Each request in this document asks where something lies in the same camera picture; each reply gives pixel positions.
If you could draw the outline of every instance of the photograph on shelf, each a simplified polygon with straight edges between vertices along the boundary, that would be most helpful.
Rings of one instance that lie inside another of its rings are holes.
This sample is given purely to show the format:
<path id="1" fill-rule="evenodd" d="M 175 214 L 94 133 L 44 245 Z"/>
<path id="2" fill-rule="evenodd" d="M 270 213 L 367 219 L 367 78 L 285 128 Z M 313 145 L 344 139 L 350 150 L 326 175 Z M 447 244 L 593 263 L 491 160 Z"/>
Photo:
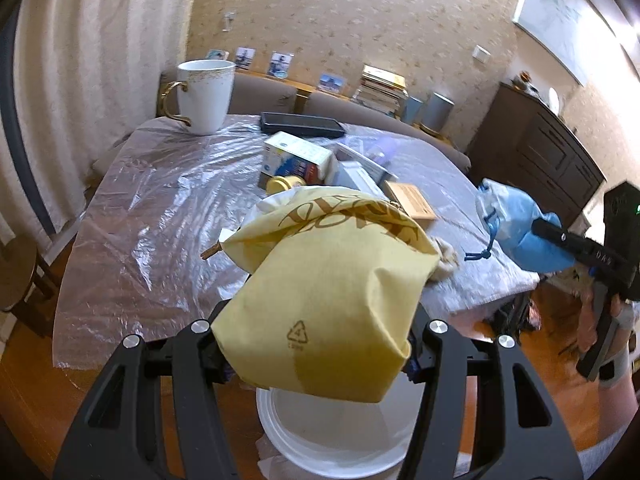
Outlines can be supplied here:
<path id="1" fill-rule="evenodd" d="M 242 70 L 249 70 L 251 62 L 254 60 L 255 49 L 246 48 L 244 46 L 238 47 L 236 50 L 236 59 L 234 60 L 236 67 Z"/>
<path id="2" fill-rule="evenodd" d="M 280 54 L 279 52 L 274 52 L 271 55 L 271 62 L 269 63 L 267 75 L 277 77 L 278 79 L 286 79 L 289 74 L 289 65 L 291 65 L 292 59 L 293 54 Z"/>
<path id="3" fill-rule="evenodd" d="M 318 90 L 331 94 L 340 94 L 344 88 L 345 80 L 333 74 L 322 74 L 318 83 Z"/>
<path id="4" fill-rule="evenodd" d="M 221 59 L 226 61 L 229 57 L 229 53 L 226 50 L 218 50 L 216 48 L 212 48 L 207 52 L 206 59 Z"/>

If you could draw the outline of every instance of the wallpaper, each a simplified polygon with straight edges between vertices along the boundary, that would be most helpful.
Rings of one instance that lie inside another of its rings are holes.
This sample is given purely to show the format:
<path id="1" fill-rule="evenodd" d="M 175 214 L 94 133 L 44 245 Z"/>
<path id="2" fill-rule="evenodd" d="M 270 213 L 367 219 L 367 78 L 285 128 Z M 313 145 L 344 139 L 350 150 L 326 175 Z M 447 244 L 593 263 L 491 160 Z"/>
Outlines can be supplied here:
<path id="1" fill-rule="evenodd" d="M 459 147 L 482 121 L 515 48 L 517 0 L 194 0 L 187 55 L 211 48 L 256 49 L 264 72 L 272 51 L 295 54 L 289 77 L 316 85 L 322 72 L 348 78 L 363 64 L 404 75 L 419 98 L 432 91 L 456 103 L 444 133 Z M 222 16 L 236 10 L 230 32 Z M 481 45 L 486 65 L 471 57 Z"/>
<path id="2" fill-rule="evenodd" d="M 620 45 L 610 32 L 601 35 L 590 80 L 581 87 L 541 46 L 522 37 L 511 21 L 516 3 L 195 0 L 187 56 L 202 57 L 210 48 L 233 54 L 248 46 L 256 49 L 252 70 L 264 72 L 273 50 L 290 52 L 295 54 L 291 79 L 316 85 L 322 72 L 335 73 L 348 78 L 347 95 L 358 85 L 365 62 L 398 72 L 410 94 L 424 99 L 436 91 L 455 102 L 443 133 L 462 150 L 498 82 L 526 68 L 541 76 L 541 89 L 552 84 L 561 92 L 566 124 L 577 127 L 577 137 L 607 177 L 596 199 L 624 178 L 640 184 L 640 110 L 633 104 L 640 102 L 640 82 Z M 222 32 L 227 10 L 235 10 L 236 19 L 230 32 Z M 492 54 L 485 65 L 471 57 L 476 44 Z"/>

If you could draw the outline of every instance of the stack of books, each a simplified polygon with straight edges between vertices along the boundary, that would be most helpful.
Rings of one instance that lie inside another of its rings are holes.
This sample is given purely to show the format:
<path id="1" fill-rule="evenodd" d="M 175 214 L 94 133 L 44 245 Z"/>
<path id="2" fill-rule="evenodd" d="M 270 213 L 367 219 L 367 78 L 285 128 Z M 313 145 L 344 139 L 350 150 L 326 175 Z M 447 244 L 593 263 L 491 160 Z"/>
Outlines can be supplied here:
<path id="1" fill-rule="evenodd" d="M 360 86 L 351 100 L 390 117 L 397 117 L 408 97 L 404 77 L 365 65 Z"/>

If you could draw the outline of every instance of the person's hand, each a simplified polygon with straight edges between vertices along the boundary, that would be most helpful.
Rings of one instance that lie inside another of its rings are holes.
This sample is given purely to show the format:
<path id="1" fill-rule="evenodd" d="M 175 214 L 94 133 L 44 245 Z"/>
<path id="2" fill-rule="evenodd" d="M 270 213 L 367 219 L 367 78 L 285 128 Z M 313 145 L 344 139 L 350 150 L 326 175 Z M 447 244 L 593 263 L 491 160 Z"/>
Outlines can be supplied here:
<path id="1" fill-rule="evenodd" d="M 631 308 L 631 306 L 620 300 L 619 295 L 616 294 L 611 299 L 610 314 L 613 317 L 618 316 L 623 308 Z M 596 343 L 598 338 L 597 325 L 598 323 L 593 313 L 593 293 L 589 291 L 582 295 L 582 308 L 578 317 L 578 348 L 580 352 L 586 352 Z M 618 328 L 605 359 L 609 359 L 620 352 L 628 344 L 630 336 L 631 330 Z"/>

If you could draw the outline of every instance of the metal bolt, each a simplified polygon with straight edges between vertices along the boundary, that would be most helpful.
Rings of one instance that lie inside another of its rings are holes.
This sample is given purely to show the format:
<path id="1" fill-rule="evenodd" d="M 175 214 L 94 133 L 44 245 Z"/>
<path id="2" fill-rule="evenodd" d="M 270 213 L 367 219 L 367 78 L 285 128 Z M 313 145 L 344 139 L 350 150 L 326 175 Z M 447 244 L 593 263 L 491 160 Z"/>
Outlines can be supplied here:
<path id="1" fill-rule="evenodd" d="M 436 334 L 444 334 L 447 330 L 449 330 L 449 327 L 444 321 L 434 319 L 429 323 L 429 329 Z"/>
<path id="2" fill-rule="evenodd" d="M 204 334 L 209 330 L 209 321 L 206 319 L 199 319 L 191 323 L 191 331 L 196 334 Z"/>
<path id="3" fill-rule="evenodd" d="M 506 334 L 502 334 L 498 338 L 498 343 L 500 343 L 500 346 L 504 346 L 505 348 L 513 348 L 516 346 L 516 342 L 513 340 L 513 337 Z"/>
<path id="4" fill-rule="evenodd" d="M 124 346 L 124 348 L 133 348 L 134 346 L 138 346 L 139 343 L 140 336 L 135 334 L 130 334 L 122 340 L 122 346 Z"/>

